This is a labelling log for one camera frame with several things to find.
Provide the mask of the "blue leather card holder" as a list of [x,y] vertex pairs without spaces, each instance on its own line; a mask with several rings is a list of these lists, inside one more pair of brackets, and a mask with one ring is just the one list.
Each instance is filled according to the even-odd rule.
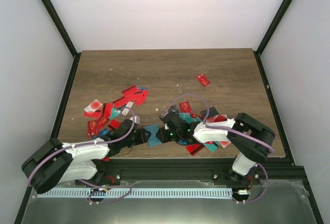
[[145,130],[149,148],[162,144],[161,130],[157,124],[145,126],[143,129]]

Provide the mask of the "teal VIP card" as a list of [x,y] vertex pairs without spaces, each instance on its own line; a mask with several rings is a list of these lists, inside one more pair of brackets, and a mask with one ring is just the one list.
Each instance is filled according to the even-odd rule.
[[179,117],[182,119],[182,120],[185,120],[186,122],[190,123],[193,121],[193,118],[190,116],[189,113],[180,113],[179,114]]

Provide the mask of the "lone red card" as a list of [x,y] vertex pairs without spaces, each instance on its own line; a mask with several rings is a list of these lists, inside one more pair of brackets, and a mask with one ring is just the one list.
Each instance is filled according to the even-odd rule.
[[203,86],[206,87],[211,84],[210,80],[204,75],[199,74],[196,76],[196,80]]

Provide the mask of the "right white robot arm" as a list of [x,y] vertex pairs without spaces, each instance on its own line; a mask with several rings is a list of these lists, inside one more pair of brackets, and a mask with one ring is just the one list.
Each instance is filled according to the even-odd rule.
[[167,140],[181,145],[205,145],[208,142],[233,144],[239,150],[229,170],[229,178],[234,184],[243,183],[255,165],[264,163],[268,155],[274,153],[274,131],[245,113],[239,113],[236,118],[225,122],[214,123],[205,120],[188,123],[174,112],[161,115],[160,120],[168,127]]

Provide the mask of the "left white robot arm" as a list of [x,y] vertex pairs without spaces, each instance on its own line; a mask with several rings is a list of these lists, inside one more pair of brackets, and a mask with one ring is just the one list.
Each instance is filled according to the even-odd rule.
[[59,183],[85,180],[94,185],[108,184],[102,160],[118,154],[122,148],[146,143],[151,133],[131,119],[117,129],[80,143],[48,140],[21,166],[28,184],[38,194],[46,193]]

